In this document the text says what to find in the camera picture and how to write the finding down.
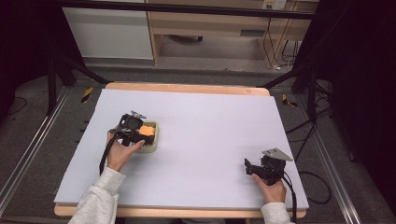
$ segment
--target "desk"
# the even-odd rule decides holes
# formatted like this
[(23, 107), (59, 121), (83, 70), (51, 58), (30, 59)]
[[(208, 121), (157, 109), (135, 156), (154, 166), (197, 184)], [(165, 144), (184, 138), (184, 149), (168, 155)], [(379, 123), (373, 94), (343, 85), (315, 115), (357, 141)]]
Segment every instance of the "desk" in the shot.
[[(211, 94), (236, 94), (269, 96), (268, 90), (246, 87), (225, 86), (198, 86), (198, 85), (174, 85), (174, 84), (134, 84), (134, 83), (110, 83), (106, 86), (109, 90), (133, 90), (133, 91), (170, 91), (170, 92), (193, 92)], [(75, 204), (57, 203), (55, 214), (58, 216), (72, 216), (76, 208)], [(233, 210), (233, 209), (174, 209), (174, 208), (145, 208), (123, 207), (118, 209), (119, 217), (262, 217), (257, 209)], [(297, 217), (304, 217), (305, 210), (298, 210)]]
[[(260, 9), (263, 4), (262, 0), (146, 0), (146, 2), (252, 9)], [(318, 0), (288, 0), (283, 10), (315, 12), (317, 4)], [(268, 18), (255, 17), (148, 12), (154, 62), (156, 64), (159, 62), (163, 35), (249, 37), (257, 38), (265, 64), (267, 67), (272, 67), (276, 64), (275, 58), (281, 51), (283, 41), (303, 40), (310, 21), (271, 19), (269, 28), (271, 39), (269, 35), (246, 36), (241, 34), (242, 30), (252, 31), (255, 34), (266, 32), (268, 21)]]

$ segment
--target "gray sleeve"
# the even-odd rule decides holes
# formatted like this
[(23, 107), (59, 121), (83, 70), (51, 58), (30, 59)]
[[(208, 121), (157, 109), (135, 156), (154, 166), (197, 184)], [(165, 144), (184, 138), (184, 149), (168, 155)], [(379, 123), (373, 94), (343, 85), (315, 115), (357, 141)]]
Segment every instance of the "gray sleeve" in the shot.
[(99, 180), (82, 195), (69, 223), (114, 223), (118, 190), (124, 178), (125, 175), (106, 167)]
[(268, 203), (262, 207), (265, 224), (287, 224), (290, 217), (284, 203)]

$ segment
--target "carpeted floor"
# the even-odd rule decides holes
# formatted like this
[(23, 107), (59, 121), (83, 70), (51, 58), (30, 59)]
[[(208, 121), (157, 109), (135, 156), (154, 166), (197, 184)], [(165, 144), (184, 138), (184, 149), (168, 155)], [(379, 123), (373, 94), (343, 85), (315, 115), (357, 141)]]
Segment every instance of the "carpeted floor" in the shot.
[[(184, 71), (161, 69), (114, 69), (92, 68), (98, 75), (117, 81), (131, 82), (161, 82), (211, 85), (243, 85), (256, 86), (264, 84), (274, 78), (274, 74), (259, 74), (231, 71)], [(97, 84), (89, 78), (77, 74), (78, 83), (69, 91), (69, 96), (59, 117), (50, 129), (45, 141), (41, 145), (35, 159), (30, 164), (23, 180), (14, 193), (4, 217), (23, 217), (35, 223), (65, 223), (67, 218), (57, 217), (53, 213), (53, 199), (56, 188), (60, 185), (65, 169), (73, 157), (78, 140), (93, 113), (96, 100), (104, 85)], [(285, 130), (305, 121), (302, 107), (304, 103), (293, 107), (282, 103), (282, 94), (289, 96), (290, 102), (297, 102), (297, 95), (290, 92), (292, 79), (271, 90), (276, 98), (278, 110)], [(87, 103), (80, 102), (84, 91), (94, 87)], [(23, 151), (33, 138), (40, 122), (44, 118), (47, 106), (47, 81), (44, 77), (22, 85), (17, 96), (26, 99), (27, 104), (20, 112), (8, 116), (0, 127), (0, 146), (2, 157), (0, 162), (4, 169), (0, 171), (0, 186), (4, 186), (13, 167), (18, 163)], [(318, 102), (317, 110), (328, 107), (325, 100)], [(343, 182), (346, 185), (362, 223), (395, 223), (395, 216), (389, 211), (382, 196), (378, 193), (370, 176), (363, 166), (349, 161), (348, 151), (343, 136), (338, 130), (336, 119), (326, 112), (318, 119), (317, 132), (322, 136), (326, 148), (335, 163)], [(305, 126), (288, 134), (290, 146), (296, 156), (298, 149), (309, 131)], [(299, 171), (311, 172), (328, 183), (326, 173), (318, 158), (317, 146), (310, 138), (297, 161)], [(312, 175), (302, 174), (304, 188), (310, 198), (310, 208), (306, 217), (300, 223), (346, 223), (337, 199), (332, 196), (325, 204), (313, 201), (326, 201), (329, 196), (326, 185)], [(260, 219), (253, 219), (253, 223), (263, 223)]]

